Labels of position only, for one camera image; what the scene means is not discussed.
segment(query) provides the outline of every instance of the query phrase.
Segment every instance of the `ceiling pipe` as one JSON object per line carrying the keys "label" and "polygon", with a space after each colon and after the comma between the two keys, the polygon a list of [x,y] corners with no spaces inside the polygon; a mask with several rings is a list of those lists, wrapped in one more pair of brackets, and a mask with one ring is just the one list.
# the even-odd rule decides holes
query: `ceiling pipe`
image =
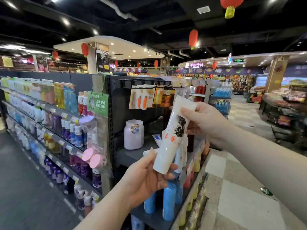
{"label": "ceiling pipe", "polygon": [[125,13],[121,12],[120,9],[118,8],[118,6],[115,3],[113,3],[113,2],[111,2],[109,0],[100,0],[100,1],[105,3],[106,5],[108,5],[112,9],[114,9],[118,16],[120,16],[120,17],[122,17],[124,19],[131,18],[133,21],[137,21],[138,20],[132,14],[129,14],[129,13],[125,14]]}
{"label": "ceiling pipe", "polygon": [[178,56],[176,54],[171,53],[170,50],[167,51],[167,54],[175,56],[175,57],[178,57],[178,58],[181,58],[181,59],[184,59],[184,57],[182,57],[182,56]]}
{"label": "ceiling pipe", "polygon": [[179,50],[179,54],[190,58],[190,55],[182,53],[182,50]]}

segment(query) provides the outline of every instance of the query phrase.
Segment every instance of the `store aisle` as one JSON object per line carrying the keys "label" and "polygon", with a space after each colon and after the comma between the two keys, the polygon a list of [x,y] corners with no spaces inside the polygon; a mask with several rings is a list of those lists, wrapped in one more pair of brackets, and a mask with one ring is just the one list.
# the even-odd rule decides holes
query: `store aisle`
{"label": "store aisle", "polygon": [[6,131],[0,164],[0,229],[70,230],[79,223]]}
{"label": "store aisle", "polygon": [[[228,119],[274,141],[270,124],[261,120],[258,109],[259,104],[247,103],[243,96],[234,95]],[[209,201],[201,230],[307,230],[276,197],[263,194],[263,185],[227,151],[211,149],[206,172]]]}

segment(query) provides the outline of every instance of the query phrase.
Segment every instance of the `black ceiling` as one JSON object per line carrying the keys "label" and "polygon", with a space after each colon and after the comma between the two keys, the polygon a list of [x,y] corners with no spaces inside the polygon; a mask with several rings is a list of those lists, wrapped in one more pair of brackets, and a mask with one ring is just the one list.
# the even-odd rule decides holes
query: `black ceiling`
{"label": "black ceiling", "polygon": [[[52,50],[53,45],[94,36],[111,35],[152,49],[191,59],[306,50],[307,22],[303,0],[244,0],[232,19],[225,19],[220,0],[109,0],[124,19],[100,0],[1,0],[0,44],[22,43]],[[9,7],[13,3],[18,10]],[[199,14],[197,8],[209,6]],[[70,26],[63,24],[63,18]],[[200,48],[190,51],[188,39],[198,29]],[[79,60],[78,55],[66,55]],[[175,58],[174,64],[191,60]]]}

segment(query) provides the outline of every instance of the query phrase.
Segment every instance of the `red lantern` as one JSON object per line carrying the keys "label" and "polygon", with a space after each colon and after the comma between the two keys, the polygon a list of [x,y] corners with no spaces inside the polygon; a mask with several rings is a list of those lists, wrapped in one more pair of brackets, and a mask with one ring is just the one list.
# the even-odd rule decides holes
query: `red lantern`
{"label": "red lantern", "polygon": [[157,67],[158,67],[158,65],[159,65],[158,60],[155,60],[155,61],[154,61],[154,66],[155,66],[155,68],[157,68]]}
{"label": "red lantern", "polygon": [[189,46],[191,47],[191,50],[194,50],[194,47],[197,44],[197,39],[198,39],[198,31],[196,29],[193,29],[190,32],[190,37],[189,37]]}
{"label": "red lantern", "polygon": [[81,50],[82,50],[82,54],[84,55],[84,57],[87,58],[87,56],[88,56],[88,45],[87,45],[87,43],[81,44]]}
{"label": "red lantern", "polygon": [[221,6],[226,9],[225,18],[230,19],[235,15],[235,8],[242,4],[244,0],[221,0]]}
{"label": "red lantern", "polygon": [[217,66],[216,61],[213,61],[212,68],[213,68],[213,69],[216,69],[216,66]]}
{"label": "red lantern", "polygon": [[59,59],[59,54],[57,53],[57,51],[53,51],[52,52],[52,57],[54,60],[58,60]]}

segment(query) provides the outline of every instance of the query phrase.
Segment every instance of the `hand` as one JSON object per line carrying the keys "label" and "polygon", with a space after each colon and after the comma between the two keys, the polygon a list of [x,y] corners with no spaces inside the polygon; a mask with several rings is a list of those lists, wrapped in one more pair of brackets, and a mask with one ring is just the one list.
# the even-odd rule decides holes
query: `hand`
{"label": "hand", "polygon": [[188,134],[203,134],[219,147],[223,146],[224,139],[233,126],[217,109],[203,102],[197,102],[196,111],[181,108],[181,113],[191,120],[188,125]]}
{"label": "hand", "polygon": [[156,156],[154,149],[151,148],[147,156],[142,157],[127,169],[118,183],[128,194],[127,201],[131,209],[147,200],[157,190],[166,188],[167,180],[174,179],[170,170],[176,170],[178,166],[172,163],[166,175],[160,174],[153,169]]}

